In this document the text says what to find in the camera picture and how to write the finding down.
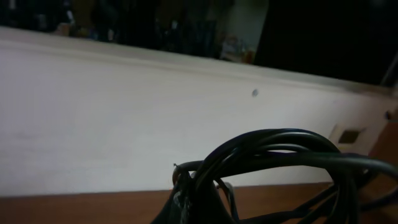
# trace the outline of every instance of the black cable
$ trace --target black cable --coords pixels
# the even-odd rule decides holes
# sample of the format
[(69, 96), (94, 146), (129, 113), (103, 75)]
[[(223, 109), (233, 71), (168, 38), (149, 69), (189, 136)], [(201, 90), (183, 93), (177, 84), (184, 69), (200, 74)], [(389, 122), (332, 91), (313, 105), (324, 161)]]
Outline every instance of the black cable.
[[(291, 153), (275, 152), (279, 150)], [(214, 194), (209, 193), (213, 180), (283, 166), (324, 168), (334, 184), (290, 212), (238, 221), (237, 215), (232, 219), (226, 212), (216, 208), (220, 203)], [(368, 184), (378, 173), (398, 181), (398, 170), (383, 161), (357, 154), (342, 154), (323, 136), (301, 129), (266, 129), (242, 134), (222, 144), (204, 161), (178, 166), (173, 175), (174, 180), (180, 170), (196, 171), (192, 192), (196, 215), (201, 217), (196, 219), (197, 222), (282, 223), (291, 218), (302, 218), (300, 223), (312, 223), (321, 216), (327, 216), (326, 223), (359, 223), (359, 211), (388, 205), (396, 202), (398, 197), (398, 190), (395, 189), (373, 202), (360, 205), (358, 189)]]

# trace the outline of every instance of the wooden board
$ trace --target wooden board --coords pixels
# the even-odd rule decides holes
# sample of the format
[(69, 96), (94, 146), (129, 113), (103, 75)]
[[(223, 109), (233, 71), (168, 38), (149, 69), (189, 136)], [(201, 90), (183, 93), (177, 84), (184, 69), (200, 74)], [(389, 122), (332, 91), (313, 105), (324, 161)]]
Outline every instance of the wooden board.
[[(328, 184), (240, 187), (235, 191), (240, 218), (294, 209)], [(150, 223), (169, 191), (0, 198), (0, 223)], [(363, 223), (391, 223), (377, 212)]]

